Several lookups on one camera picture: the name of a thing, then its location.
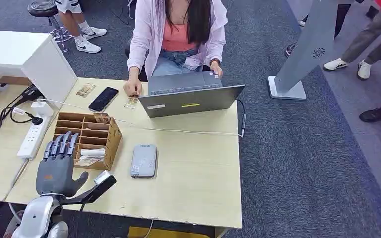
white power strip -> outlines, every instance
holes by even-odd
[[[33,159],[37,155],[40,144],[50,123],[50,117],[40,116],[43,122],[40,125],[31,123],[30,129],[22,142],[20,149],[17,153],[19,158]]]

black smartphone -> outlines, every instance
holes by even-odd
[[[119,90],[107,87],[100,95],[88,106],[94,112],[102,112],[119,93]]]

gray pants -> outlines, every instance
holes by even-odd
[[[353,43],[341,56],[341,59],[347,63],[353,62],[379,35],[381,35],[381,12],[379,12],[366,29],[361,31],[354,39]],[[381,59],[381,44],[378,45],[366,57],[368,64],[376,63]]]

laptop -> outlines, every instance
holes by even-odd
[[[148,81],[148,94],[158,95],[206,88],[222,87],[218,75],[213,72],[184,73],[152,77]]]
[[[202,72],[153,77],[149,95],[138,99],[151,118],[227,109],[245,85],[222,87],[215,76]]]

woman's hand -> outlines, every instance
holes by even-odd
[[[219,78],[223,76],[223,70],[218,65],[217,61],[213,61],[210,66],[211,70],[214,71],[214,74],[217,74]]]
[[[128,96],[140,95],[142,84],[138,78],[139,68],[132,67],[129,71],[129,80],[124,84],[124,91]]]

